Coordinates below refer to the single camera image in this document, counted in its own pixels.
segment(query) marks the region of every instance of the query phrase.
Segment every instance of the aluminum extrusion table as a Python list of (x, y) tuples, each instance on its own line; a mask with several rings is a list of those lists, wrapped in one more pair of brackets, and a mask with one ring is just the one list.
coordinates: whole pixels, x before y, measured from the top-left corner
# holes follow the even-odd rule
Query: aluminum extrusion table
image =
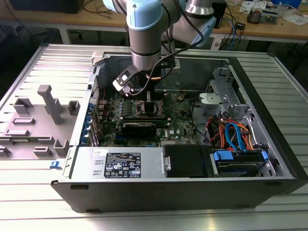
[[(114, 47), (128, 51), (128, 48)], [(100, 46), (40, 47), (0, 101), (0, 132), (12, 118), (17, 96), (34, 97), (37, 87), (50, 84), (60, 102), (81, 100), (92, 72), (91, 56)], [(236, 57), (308, 173), (308, 94), (275, 57), (266, 53), (200, 51), (215, 57)], [(308, 186), (275, 196), (255, 209), (145, 213), (80, 214), (50, 186), (60, 171), (51, 160), (0, 161), (1, 230), (176, 230), (265, 231), (308, 230)]]

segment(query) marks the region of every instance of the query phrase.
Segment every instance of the warning label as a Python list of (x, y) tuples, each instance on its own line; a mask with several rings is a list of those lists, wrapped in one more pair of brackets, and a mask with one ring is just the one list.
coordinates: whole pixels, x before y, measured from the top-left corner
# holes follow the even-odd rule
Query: warning label
[(140, 153), (107, 153), (105, 173), (106, 178), (140, 178)]

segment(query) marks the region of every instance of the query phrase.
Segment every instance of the table leg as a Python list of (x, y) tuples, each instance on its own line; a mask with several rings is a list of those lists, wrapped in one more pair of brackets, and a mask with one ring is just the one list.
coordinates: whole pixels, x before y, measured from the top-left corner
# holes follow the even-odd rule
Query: table leg
[(211, 50), (218, 50), (222, 39), (225, 38), (225, 34), (214, 34), (214, 40), (212, 42)]
[(68, 30), (65, 27), (59, 27), (58, 29), (60, 31), (63, 44), (72, 44)]

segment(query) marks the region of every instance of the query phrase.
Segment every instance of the blue latch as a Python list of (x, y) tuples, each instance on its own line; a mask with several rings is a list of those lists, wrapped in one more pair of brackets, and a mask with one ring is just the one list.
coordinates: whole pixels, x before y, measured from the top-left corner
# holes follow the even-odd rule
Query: blue latch
[(233, 160), (232, 152), (230, 151), (216, 151), (213, 153), (214, 160)]
[(62, 161), (64, 159), (56, 159), (52, 161), (51, 165), (49, 166), (50, 169), (62, 169)]
[(263, 156), (264, 160), (269, 159), (269, 155), (265, 151), (262, 151), (262, 156)]

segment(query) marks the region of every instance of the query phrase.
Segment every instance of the yellow wire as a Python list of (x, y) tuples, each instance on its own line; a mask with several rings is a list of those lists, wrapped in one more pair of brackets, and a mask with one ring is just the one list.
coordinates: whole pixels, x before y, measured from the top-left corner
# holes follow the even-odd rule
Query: yellow wire
[(249, 134), (249, 144), (250, 144), (251, 149), (254, 150), (254, 147), (251, 144), (251, 135), (250, 134)]

